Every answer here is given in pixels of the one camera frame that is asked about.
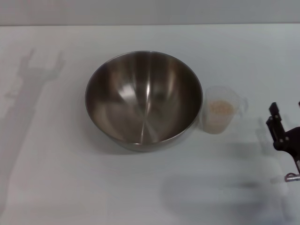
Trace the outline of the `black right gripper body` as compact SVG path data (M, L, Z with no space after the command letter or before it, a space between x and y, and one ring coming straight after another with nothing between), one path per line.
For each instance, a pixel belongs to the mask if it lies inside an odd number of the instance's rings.
M283 128L273 128L273 146L277 151L284 151L293 158L298 172L300 171L300 128L289 131Z

